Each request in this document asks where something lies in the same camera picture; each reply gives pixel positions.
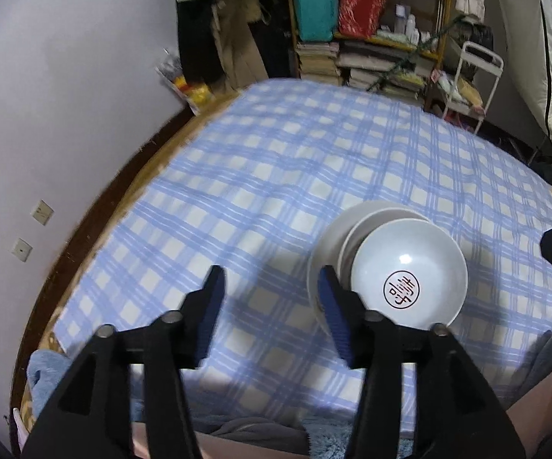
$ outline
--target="red logo on bowl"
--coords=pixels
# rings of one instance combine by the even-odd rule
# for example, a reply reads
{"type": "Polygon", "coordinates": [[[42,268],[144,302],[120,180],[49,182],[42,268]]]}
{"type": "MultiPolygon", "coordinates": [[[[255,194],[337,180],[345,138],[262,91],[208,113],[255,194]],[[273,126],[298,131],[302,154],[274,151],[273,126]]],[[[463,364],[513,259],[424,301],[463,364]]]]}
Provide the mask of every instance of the red logo on bowl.
{"type": "Polygon", "coordinates": [[[409,271],[395,271],[384,282],[384,298],[396,309],[414,305],[420,295],[420,283],[409,271]]]}

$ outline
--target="checkered blanket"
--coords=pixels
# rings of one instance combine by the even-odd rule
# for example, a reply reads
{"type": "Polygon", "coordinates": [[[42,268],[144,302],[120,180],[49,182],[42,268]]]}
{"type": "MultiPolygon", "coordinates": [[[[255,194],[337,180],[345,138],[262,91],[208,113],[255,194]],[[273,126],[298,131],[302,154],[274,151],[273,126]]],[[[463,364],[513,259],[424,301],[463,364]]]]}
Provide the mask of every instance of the checkered blanket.
{"type": "MultiPolygon", "coordinates": [[[[286,421],[352,414],[361,373],[319,328],[306,294],[313,245],[343,209],[402,202],[447,230],[469,268],[452,326],[500,397],[552,329],[548,186],[490,143],[375,94],[293,80],[252,86],[156,177],[112,231],[55,325],[64,349],[97,326],[149,323],[211,264],[227,296],[210,357],[185,375],[190,402],[286,421]]],[[[414,385],[405,376],[404,429],[414,385]]]]}

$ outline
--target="teal bag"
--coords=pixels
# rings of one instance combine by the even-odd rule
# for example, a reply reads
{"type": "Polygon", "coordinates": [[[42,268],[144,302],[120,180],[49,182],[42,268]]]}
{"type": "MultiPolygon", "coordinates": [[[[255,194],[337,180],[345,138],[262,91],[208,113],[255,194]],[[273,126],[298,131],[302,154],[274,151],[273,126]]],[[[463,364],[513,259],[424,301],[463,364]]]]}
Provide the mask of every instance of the teal bag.
{"type": "Polygon", "coordinates": [[[293,0],[301,41],[331,41],[338,25],[338,0],[293,0]]]}

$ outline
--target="white metal cart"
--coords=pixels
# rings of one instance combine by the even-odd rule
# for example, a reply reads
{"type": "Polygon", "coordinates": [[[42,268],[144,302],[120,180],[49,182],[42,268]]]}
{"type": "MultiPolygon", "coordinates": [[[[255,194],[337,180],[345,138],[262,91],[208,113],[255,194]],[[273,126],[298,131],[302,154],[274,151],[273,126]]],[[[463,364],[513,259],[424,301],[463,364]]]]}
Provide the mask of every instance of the white metal cart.
{"type": "Polygon", "coordinates": [[[497,89],[497,84],[499,82],[499,79],[501,78],[502,73],[503,73],[503,59],[499,55],[497,55],[492,50],[489,50],[488,48],[485,48],[484,46],[481,46],[474,42],[466,41],[465,43],[463,43],[461,56],[459,58],[459,65],[456,69],[456,75],[454,76],[454,87],[450,89],[450,92],[448,95],[446,95],[445,91],[443,91],[441,88],[438,88],[440,93],[442,94],[444,103],[446,105],[445,109],[443,110],[442,119],[445,119],[449,110],[454,110],[455,112],[463,114],[464,116],[468,116],[473,119],[476,119],[478,123],[475,127],[474,134],[477,134],[478,131],[480,130],[480,126],[482,126],[482,123],[486,118],[488,107],[491,106],[492,97],[495,94],[495,90],[497,89]],[[475,50],[488,55],[489,57],[492,58],[492,62],[488,62],[480,58],[474,53],[471,53],[470,50],[475,50]],[[484,104],[483,113],[481,114],[477,113],[477,111],[475,111],[471,105],[467,105],[465,103],[461,103],[452,99],[452,96],[454,94],[454,87],[456,87],[456,84],[458,84],[459,76],[461,75],[461,67],[463,65],[463,62],[470,63],[478,67],[479,69],[482,69],[483,71],[486,71],[489,74],[492,74],[493,76],[495,76],[495,82],[492,85],[491,94],[488,96],[488,100],[484,104]]]}

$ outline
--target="metal bolt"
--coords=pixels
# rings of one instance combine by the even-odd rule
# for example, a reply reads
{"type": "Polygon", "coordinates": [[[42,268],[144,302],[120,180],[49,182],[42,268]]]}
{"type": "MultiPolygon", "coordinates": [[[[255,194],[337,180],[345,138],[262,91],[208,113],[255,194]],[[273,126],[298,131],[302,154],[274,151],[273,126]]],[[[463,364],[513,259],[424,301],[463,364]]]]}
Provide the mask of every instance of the metal bolt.
{"type": "Polygon", "coordinates": [[[380,322],[382,319],[384,319],[384,316],[380,314],[378,311],[366,311],[365,312],[365,320],[369,322],[380,322]]]}
{"type": "Polygon", "coordinates": [[[438,337],[445,337],[449,333],[448,328],[446,328],[446,325],[441,324],[440,322],[438,322],[436,325],[433,326],[433,332],[438,337]]]}
{"type": "Polygon", "coordinates": [[[95,334],[101,339],[106,339],[111,337],[115,331],[116,329],[112,324],[102,324],[99,328],[97,328],[95,334]]]}
{"type": "Polygon", "coordinates": [[[175,322],[182,321],[182,314],[180,311],[167,311],[161,316],[161,320],[167,324],[173,324],[175,322]]]}

